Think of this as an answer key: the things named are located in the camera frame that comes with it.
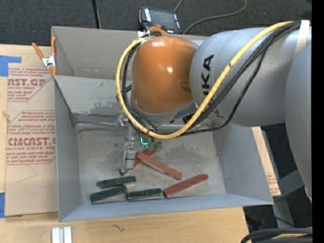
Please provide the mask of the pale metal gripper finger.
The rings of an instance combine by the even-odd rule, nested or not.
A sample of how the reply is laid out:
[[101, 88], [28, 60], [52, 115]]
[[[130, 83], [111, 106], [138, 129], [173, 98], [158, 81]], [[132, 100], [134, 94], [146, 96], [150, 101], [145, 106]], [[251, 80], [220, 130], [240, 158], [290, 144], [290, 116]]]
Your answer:
[[123, 149], [123, 164], [120, 168], [120, 173], [125, 174], [128, 171], [128, 151], [129, 151], [129, 143], [124, 144], [124, 149]]
[[135, 159], [136, 159], [137, 151], [134, 149], [134, 144], [128, 144], [128, 170], [134, 168]]

